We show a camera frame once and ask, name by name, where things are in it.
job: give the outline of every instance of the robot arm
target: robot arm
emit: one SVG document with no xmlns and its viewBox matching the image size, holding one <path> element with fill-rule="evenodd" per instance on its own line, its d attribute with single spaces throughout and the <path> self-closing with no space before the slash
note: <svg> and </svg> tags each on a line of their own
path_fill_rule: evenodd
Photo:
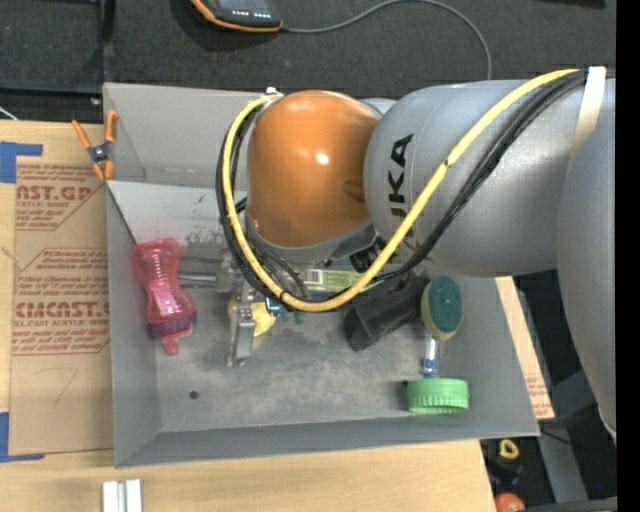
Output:
<svg viewBox="0 0 640 512">
<path fill-rule="evenodd" d="M 615 432 L 615 79 L 603 82 L 595 129 L 576 150 L 585 78 L 569 70 L 433 87 L 386 112 L 388 104 L 336 93 L 257 100 L 239 116 L 273 102 L 249 141 L 254 246 L 294 266 L 355 252 L 372 234 L 386 246 L 359 283 L 329 301 L 286 290 L 260 267 L 235 214 L 232 126 L 218 175 L 238 263 L 266 294 L 309 312 L 348 303 L 391 258 L 402 267 L 388 276 L 416 265 L 476 276 L 557 268 L 585 374 Z M 278 122 L 283 112 L 288 118 Z"/>
</svg>

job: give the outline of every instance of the green lid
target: green lid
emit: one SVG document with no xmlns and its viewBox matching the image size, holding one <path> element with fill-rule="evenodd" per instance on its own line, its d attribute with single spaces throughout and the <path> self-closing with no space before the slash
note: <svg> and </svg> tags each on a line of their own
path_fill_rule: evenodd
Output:
<svg viewBox="0 0 640 512">
<path fill-rule="evenodd" d="M 469 408 L 469 387 L 462 379 L 427 378 L 409 382 L 409 410 L 420 414 L 453 414 Z"/>
<path fill-rule="evenodd" d="M 432 336 L 439 341 L 448 340 L 462 323 L 460 288 L 450 277 L 436 277 L 425 288 L 420 309 Z"/>
</svg>

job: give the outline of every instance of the yellow object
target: yellow object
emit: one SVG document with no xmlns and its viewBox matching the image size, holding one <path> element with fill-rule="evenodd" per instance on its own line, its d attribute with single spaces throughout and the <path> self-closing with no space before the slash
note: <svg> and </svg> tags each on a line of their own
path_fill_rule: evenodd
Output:
<svg viewBox="0 0 640 512">
<path fill-rule="evenodd" d="M 514 443 L 511 439 L 503 439 L 500 441 L 500 449 L 498 451 L 498 455 L 503 459 L 507 460 L 516 460 L 520 457 L 520 449 L 518 445 Z"/>
<path fill-rule="evenodd" d="M 224 151 L 222 155 L 222 186 L 225 198 L 225 205 L 229 215 L 229 221 L 233 229 L 234 235 L 240 246 L 245 258 L 251 265 L 251 268 L 259 277 L 260 281 L 271 290 L 271 292 L 278 297 L 282 302 L 291 306 L 294 309 L 300 311 L 306 311 L 309 313 L 322 313 L 326 311 L 332 311 L 343 304 L 346 304 L 358 295 L 371 280 L 382 270 L 384 265 L 389 261 L 393 253 L 396 251 L 404 237 L 409 232 L 409 229 L 418 219 L 419 215 L 424 210 L 424 207 L 431 199 L 433 193 L 440 186 L 440 183 L 444 180 L 449 169 L 455 165 L 455 163 L 464 155 L 465 151 L 473 144 L 473 142 L 484 132 L 484 130 L 491 125 L 491 123 L 502 113 L 504 113 L 509 107 L 518 102 L 522 97 L 526 96 L 531 91 L 534 91 L 540 87 L 547 85 L 555 80 L 562 78 L 565 75 L 575 72 L 575 69 L 568 69 L 562 71 L 554 71 L 545 75 L 538 76 L 525 82 L 520 87 L 514 89 L 498 103 L 491 107 L 481 118 L 474 124 L 471 129 L 460 139 L 460 141 L 454 146 L 447 158 L 436 169 L 436 172 L 431 176 L 427 185 L 424 187 L 413 207 L 407 213 L 407 216 L 403 222 L 398 226 L 398 229 L 393 234 L 385 248 L 380 252 L 376 260 L 371 267 L 362 275 L 360 280 L 344 293 L 333 297 L 323 302 L 307 302 L 300 300 L 289 294 L 280 285 L 278 285 L 266 272 L 260 262 L 257 260 L 247 239 L 242 230 L 240 219 L 238 218 L 238 212 L 236 211 L 233 192 L 231 189 L 231 155 L 234 144 L 234 139 L 240 128 L 242 121 L 249 116 L 258 107 L 264 105 L 270 101 L 275 95 L 265 95 L 261 98 L 250 102 L 236 117 L 229 128 L 229 133 L 224 145 Z"/>
<path fill-rule="evenodd" d="M 227 304 L 227 314 L 229 317 L 233 314 L 233 309 L 239 304 L 239 302 L 232 297 Z M 273 327 L 276 323 L 274 316 L 270 315 L 267 311 L 264 302 L 252 302 L 251 303 L 251 316 L 256 322 L 256 328 L 253 332 L 254 336 L 260 336 Z"/>
</svg>

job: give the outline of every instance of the cardboard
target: cardboard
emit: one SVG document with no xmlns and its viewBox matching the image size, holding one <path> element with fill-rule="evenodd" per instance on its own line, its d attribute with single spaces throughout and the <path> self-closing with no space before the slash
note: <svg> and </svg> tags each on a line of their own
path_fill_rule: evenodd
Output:
<svg viewBox="0 0 640 512">
<path fill-rule="evenodd" d="M 101 125 L 86 130 L 104 140 Z M 3 122 L 0 139 L 42 145 L 4 185 L 15 198 L 15 246 L 3 251 L 15 268 L 9 454 L 109 448 L 105 186 L 71 124 Z"/>
<path fill-rule="evenodd" d="M 16 186 L 0 183 L 0 412 L 9 409 Z"/>
<path fill-rule="evenodd" d="M 531 336 L 532 326 L 527 322 L 525 307 L 520 301 L 518 289 L 511 277 L 496 279 L 496 285 L 513 337 L 518 362 L 527 384 L 533 412 L 538 421 L 552 420 L 556 415 L 549 396 L 551 382 L 540 364 L 543 355 Z"/>
</svg>

